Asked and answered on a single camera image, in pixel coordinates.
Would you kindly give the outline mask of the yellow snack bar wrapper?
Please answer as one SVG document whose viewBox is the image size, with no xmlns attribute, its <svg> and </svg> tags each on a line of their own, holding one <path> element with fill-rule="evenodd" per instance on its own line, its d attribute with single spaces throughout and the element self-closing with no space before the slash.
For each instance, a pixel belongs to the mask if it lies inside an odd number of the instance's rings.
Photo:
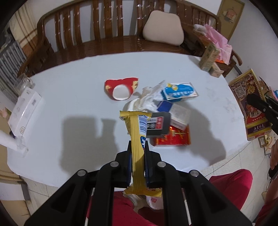
<svg viewBox="0 0 278 226">
<path fill-rule="evenodd" d="M 125 121 L 132 148 L 132 185 L 125 189 L 127 195 L 161 197 L 160 188 L 147 188 L 144 177 L 144 151 L 147 133 L 147 120 L 151 113 L 141 111 L 120 111 Z"/>
</svg>

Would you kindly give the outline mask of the blue white medicine box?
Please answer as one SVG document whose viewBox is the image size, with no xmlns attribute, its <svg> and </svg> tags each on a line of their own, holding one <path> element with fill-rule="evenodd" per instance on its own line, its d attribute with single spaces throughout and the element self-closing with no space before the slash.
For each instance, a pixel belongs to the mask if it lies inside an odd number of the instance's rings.
<svg viewBox="0 0 278 226">
<path fill-rule="evenodd" d="M 164 100 L 174 103 L 195 98 L 198 93 L 190 82 L 166 83 L 161 90 L 161 95 Z"/>
</svg>

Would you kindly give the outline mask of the red torn paper cup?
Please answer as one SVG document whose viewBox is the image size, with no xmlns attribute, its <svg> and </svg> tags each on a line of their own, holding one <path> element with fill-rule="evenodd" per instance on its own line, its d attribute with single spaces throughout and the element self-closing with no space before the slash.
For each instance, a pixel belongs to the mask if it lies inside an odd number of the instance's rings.
<svg viewBox="0 0 278 226">
<path fill-rule="evenodd" d="M 117 101 L 127 100 L 138 87 L 138 78 L 128 77 L 117 80 L 106 80 L 104 87 L 106 93 L 112 99 Z"/>
</svg>

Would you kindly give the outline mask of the red gold gift box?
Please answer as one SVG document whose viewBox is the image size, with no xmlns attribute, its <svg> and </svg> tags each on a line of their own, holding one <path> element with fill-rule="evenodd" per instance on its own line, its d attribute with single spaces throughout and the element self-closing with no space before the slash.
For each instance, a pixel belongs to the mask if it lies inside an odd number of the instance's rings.
<svg viewBox="0 0 278 226">
<path fill-rule="evenodd" d="M 243 114 L 247 140 L 252 141 L 271 132 L 271 123 L 260 106 L 265 97 L 253 70 L 239 75 L 228 86 Z"/>
</svg>

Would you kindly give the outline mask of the red flat cigarette box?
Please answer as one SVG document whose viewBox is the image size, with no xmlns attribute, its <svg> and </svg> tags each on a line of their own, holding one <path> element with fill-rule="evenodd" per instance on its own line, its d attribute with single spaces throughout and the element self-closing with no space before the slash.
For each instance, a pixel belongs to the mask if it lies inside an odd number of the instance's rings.
<svg viewBox="0 0 278 226">
<path fill-rule="evenodd" d="M 152 146 L 188 146 L 191 144 L 189 125 L 184 130 L 170 126 L 169 133 L 161 138 L 150 138 Z"/>
</svg>

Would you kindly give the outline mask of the black small box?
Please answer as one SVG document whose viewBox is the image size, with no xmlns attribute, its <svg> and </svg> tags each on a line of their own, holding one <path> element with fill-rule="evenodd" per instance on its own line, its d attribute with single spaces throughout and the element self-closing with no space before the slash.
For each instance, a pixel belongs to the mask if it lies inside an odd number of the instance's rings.
<svg viewBox="0 0 278 226">
<path fill-rule="evenodd" d="M 147 120 L 147 138 L 160 138 L 167 135 L 170 130 L 171 114 L 169 112 L 152 113 Z"/>
</svg>

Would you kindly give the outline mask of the blue white paper box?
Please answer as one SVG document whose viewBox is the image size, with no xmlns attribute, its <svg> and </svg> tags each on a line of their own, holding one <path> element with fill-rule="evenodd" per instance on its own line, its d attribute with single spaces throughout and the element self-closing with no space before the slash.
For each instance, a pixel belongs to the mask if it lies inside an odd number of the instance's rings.
<svg viewBox="0 0 278 226">
<path fill-rule="evenodd" d="M 163 100 L 157 106 L 158 112 L 169 112 L 170 125 L 184 131 L 189 123 L 191 111 L 178 104 Z"/>
</svg>

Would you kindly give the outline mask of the beige drink carton lying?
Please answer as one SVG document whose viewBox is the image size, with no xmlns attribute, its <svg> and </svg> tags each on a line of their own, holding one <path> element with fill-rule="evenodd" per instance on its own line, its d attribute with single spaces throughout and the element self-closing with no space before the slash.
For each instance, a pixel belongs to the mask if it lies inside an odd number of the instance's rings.
<svg viewBox="0 0 278 226">
<path fill-rule="evenodd" d="M 209 70 L 209 73 L 211 76 L 219 78 L 224 73 L 224 71 L 221 70 L 216 63 L 213 63 L 212 67 Z"/>
</svg>

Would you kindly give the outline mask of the crumpled white tissue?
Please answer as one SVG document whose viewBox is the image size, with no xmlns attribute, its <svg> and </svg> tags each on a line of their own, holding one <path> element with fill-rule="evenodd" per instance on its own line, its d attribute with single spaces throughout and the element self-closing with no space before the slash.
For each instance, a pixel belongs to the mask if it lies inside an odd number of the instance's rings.
<svg viewBox="0 0 278 226">
<path fill-rule="evenodd" d="M 154 87 L 144 87 L 141 96 L 131 101 L 127 110 L 151 113 L 157 112 L 158 105 L 163 101 L 161 91 L 164 88 L 164 85 L 165 81 L 163 80 Z"/>
</svg>

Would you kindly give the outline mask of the pink plastic bag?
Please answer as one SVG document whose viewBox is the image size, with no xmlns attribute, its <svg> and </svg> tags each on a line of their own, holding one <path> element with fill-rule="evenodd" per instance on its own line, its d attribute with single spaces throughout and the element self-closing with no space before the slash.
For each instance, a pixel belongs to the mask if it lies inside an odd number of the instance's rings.
<svg viewBox="0 0 278 226">
<path fill-rule="evenodd" d="M 214 28 L 212 28 L 208 24 L 205 25 L 205 28 L 206 38 L 210 40 L 216 46 L 217 49 L 220 50 L 217 60 L 222 61 L 225 64 L 229 64 L 230 57 L 232 54 L 232 46 L 229 45 L 228 40 Z"/>
</svg>

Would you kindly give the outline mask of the person's red trousers leg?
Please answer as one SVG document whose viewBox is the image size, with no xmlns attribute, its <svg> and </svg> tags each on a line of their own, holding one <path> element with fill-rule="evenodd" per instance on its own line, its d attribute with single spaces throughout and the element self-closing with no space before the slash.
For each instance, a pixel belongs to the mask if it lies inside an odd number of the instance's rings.
<svg viewBox="0 0 278 226">
<path fill-rule="evenodd" d="M 212 176 L 209 182 L 241 210 L 251 190 L 253 175 L 249 170 L 240 169 L 233 173 Z"/>
</svg>

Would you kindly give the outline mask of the beige drink carton upright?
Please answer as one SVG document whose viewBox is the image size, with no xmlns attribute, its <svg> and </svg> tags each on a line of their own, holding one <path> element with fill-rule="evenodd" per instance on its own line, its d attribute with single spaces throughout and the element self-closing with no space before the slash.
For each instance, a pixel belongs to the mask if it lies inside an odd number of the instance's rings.
<svg viewBox="0 0 278 226">
<path fill-rule="evenodd" d="M 201 60 L 199 62 L 200 69 L 205 72 L 209 72 L 213 64 L 215 63 L 216 59 L 218 58 L 219 53 L 220 50 L 213 43 L 210 43 L 206 47 L 201 57 Z"/>
</svg>

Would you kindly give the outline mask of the white carton on table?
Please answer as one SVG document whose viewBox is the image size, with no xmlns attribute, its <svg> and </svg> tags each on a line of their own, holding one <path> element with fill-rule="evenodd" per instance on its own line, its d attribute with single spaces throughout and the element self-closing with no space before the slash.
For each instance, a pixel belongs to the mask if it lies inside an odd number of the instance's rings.
<svg viewBox="0 0 278 226">
<path fill-rule="evenodd" d="M 27 124 L 42 97 L 33 89 L 25 88 L 8 120 L 8 125 L 15 137 L 23 136 Z"/>
</svg>

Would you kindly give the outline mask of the clear glass jar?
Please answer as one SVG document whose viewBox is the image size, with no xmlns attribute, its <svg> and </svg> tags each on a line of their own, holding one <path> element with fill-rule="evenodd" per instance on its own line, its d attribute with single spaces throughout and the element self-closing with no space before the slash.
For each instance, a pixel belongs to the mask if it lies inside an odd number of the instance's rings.
<svg viewBox="0 0 278 226">
<path fill-rule="evenodd" d="M 25 73 L 19 75 L 14 84 L 16 93 L 20 96 L 26 88 L 34 88 L 35 83 Z"/>
</svg>

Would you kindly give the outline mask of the wooden slatted bench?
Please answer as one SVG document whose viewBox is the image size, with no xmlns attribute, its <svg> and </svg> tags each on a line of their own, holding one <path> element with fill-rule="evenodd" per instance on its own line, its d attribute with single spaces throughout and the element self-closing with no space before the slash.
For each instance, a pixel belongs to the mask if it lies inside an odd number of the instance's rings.
<svg viewBox="0 0 278 226">
<path fill-rule="evenodd" d="M 19 69 L 31 77 L 46 69 L 85 57 L 140 51 L 158 51 L 201 56 L 209 41 L 193 30 L 194 25 L 211 24 L 221 31 L 220 18 L 188 1 L 172 1 L 174 15 L 181 20 L 181 44 L 148 41 L 143 36 L 149 17 L 165 11 L 165 1 L 135 1 L 134 35 L 124 35 L 122 1 L 88 1 L 91 10 L 93 39 L 81 36 L 81 11 L 85 1 L 71 1 L 44 14 L 37 23 L 38 41 L 35 50 Z"/>
</svg>

